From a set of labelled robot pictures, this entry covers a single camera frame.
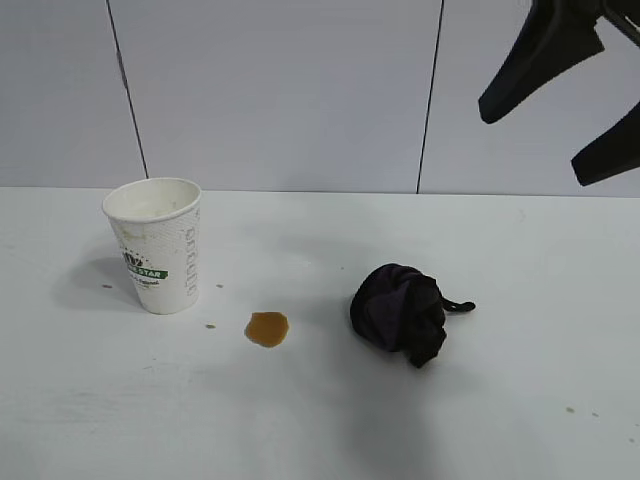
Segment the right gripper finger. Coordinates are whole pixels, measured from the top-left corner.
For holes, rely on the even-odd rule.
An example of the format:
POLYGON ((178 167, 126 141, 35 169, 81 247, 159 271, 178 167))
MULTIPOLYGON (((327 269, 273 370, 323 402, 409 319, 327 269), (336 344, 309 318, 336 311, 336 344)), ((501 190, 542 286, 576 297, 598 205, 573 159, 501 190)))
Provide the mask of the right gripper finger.
POLYGON ((508 56, 478 100, 493 124, 558 75, 604 51, 598 1, 534 0, 508 56))
POLYGON ((571 160, 581 186, 592 185, 639 167, 640 105, 636 104, 605 133, 571 160))

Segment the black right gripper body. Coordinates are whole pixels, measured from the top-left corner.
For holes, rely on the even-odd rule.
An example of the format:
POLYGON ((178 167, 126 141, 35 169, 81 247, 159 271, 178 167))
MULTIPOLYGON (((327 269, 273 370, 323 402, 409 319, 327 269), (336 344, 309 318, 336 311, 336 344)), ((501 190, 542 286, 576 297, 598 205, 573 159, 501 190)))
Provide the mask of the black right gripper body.
POLYGON ((603 16, 627 36, 639 35, 639 0, 601 0, 603 16))

